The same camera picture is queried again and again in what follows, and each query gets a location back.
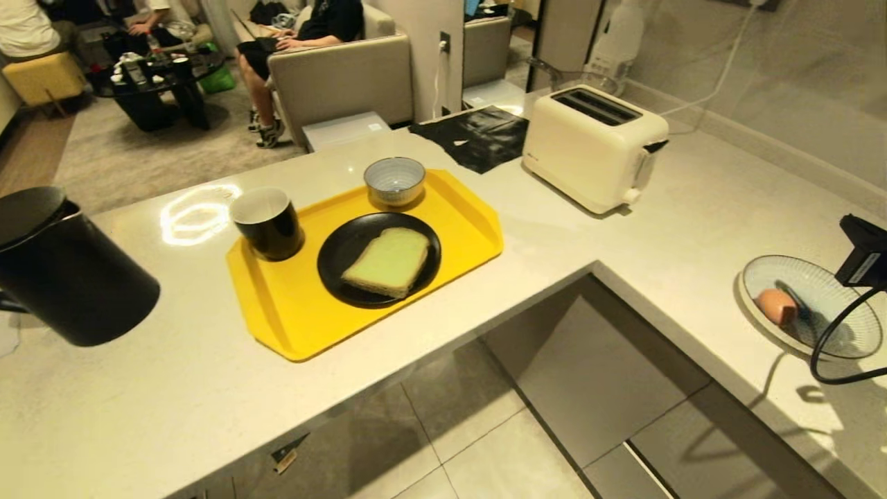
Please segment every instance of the toaster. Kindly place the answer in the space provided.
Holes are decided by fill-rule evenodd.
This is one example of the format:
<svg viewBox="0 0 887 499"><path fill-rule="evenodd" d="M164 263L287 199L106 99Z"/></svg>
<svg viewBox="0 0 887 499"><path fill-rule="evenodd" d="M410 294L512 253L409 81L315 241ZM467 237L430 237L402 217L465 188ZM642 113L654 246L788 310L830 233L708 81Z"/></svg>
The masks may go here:
<svg viewBox="0 0 887 499"><path fill-rule="evenodd" d="M593 213L632 204L668 143L659 115L587 85L539 98L523 163Z"/></svg>

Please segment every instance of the yellow stool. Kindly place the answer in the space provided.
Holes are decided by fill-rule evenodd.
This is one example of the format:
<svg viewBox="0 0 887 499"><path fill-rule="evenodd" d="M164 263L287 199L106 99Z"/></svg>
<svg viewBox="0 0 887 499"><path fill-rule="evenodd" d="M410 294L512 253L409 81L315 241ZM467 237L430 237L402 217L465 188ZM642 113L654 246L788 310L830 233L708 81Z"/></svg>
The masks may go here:
<svg viewBox="0 0 887 499"><path fill-rule="evenodd" d="M74 57L68 52L26 62L14 62L3 68L9 84L29 106L52 103L65 115L59 101L83 93L86 84Z"/></svg>

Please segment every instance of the black plastic bag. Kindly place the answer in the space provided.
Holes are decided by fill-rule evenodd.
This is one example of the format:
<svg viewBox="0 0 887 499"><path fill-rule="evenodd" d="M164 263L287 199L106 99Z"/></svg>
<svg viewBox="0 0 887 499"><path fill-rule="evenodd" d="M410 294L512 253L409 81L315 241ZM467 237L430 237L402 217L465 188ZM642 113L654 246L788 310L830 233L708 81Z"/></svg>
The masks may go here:
<svg viewBox="0 0 887 499"><path fill-rule="evenodd" d="M486 173L523 154L530 122L495 106L435 123L410 125L416 135L436 142L456 162Z"/></svg>
<svg viewBox="0 0 887 499"><path fill-rule="evenodd" d="M258 0L253 10L249 11L249 20L255 24L264 24L271 26L274 24L274 16L278 14L289 13L289 9L280 2L265 3Z"/></svg>

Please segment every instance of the shoe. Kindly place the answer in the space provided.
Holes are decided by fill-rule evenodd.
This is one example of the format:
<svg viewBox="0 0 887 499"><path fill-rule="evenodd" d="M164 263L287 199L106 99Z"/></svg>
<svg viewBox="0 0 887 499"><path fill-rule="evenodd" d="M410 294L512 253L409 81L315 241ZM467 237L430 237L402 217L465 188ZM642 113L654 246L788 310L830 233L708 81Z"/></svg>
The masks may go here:
<svg viewBox="0 0 887 499"><path fill-rule="evenodd" d="M255 145L261 149L271 149L277 145L285 128L280 120L274 120L274 124L268 128L259 127L260 139L255 142Z"/></svg>
<svg viewBox="0 0 887 499"><path fill-rule="evenodd" d="M249 130L250 133L258 133L260 128L262 128L262 124L259 123L259 112L255 109L250 109L247 130Z"/></svg>

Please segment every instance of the kitchen counter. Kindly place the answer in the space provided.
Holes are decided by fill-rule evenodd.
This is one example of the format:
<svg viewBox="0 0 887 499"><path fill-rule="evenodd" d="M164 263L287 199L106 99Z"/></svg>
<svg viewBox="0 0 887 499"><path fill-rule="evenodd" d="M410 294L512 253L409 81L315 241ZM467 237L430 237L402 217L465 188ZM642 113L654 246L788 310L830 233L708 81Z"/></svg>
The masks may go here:
<svg viewBox="0 0 887 499"><path fill-rule="evenodd" d="M299 207L321 201L362 185L364 168L392 155L450 170L483 198L499 213L505 251L307 362L247 332L224 261L234 227L170 232L170 215L195 204L189 217L224 215L237 190L272 185ZM2 495L172 494L594 272L846 496L887 497L887 378L810 397L818 384L806 364L757 332L733 291L736 274L764 254L837 269L852 247L838 226L849 212L887 226L701 132L673 138L632 212L602 218L519 160L476 175L394 131L98 215L160 280L160 302L130 333L93 348L23 328L20 348L0 359ZM876 309L884 317L882 299ZM884 348L860 362L885 364Z"/></svg>

